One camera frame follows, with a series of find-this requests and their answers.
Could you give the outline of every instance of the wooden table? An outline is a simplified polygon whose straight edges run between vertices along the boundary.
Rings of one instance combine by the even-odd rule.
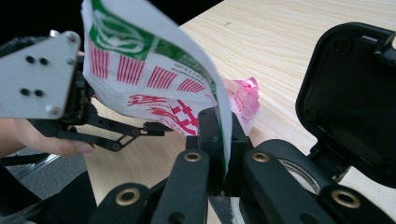
[[[250,134],[254,146],[280,138],[307,154],[316,139],[297,119],[295,100],[320,36],[348,21],[396,30],[396,1],[225,0],[181,29],[202,46],[222,76],[258,80],[262,107]],[[96,106],[106,118],[142,123]],[[115,137],[91,127],[81,130]],[[140,137],[119,153],[97,148],[85,157],[96,201],[125,182],[151,187],[163,180],[184,143],[183,136],[169,133]],[[395,189],[377,185],[356,170],[342,183],[366,195],[396,220]],[[219,223],[212,211],[208,222]]]

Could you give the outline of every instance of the crumpled pink plastic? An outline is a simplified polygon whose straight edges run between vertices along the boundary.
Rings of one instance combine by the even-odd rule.
[[[223,79],[231,109],[238,117],[245,135],[249,135],[260,111],[259,86],[254,77],[245,80]]]

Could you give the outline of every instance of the open black lid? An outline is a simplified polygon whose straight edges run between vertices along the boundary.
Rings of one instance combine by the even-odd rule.
[[[318,41],[296,102],[300,122],[340,166],[396,188],[396,33],[362,23]]]

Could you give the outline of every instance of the person's arm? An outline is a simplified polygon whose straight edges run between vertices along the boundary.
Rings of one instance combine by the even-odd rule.
[[[45,137],[27,119],[0,119],[0,158],[24,147],[62,156],[94,151],[88,143]]]

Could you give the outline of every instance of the gray floor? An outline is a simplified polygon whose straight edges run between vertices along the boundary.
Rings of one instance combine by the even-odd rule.
[[[21,154],[36,153],[24,149]],[[11,167],[10,172],[16,172],[22,167]],[[41,199],[46,199],[63,189],[74,178],[85,172],[87,167],[82,155],[74,157],[59,157],[37,171],[20,179],[21,183]]]

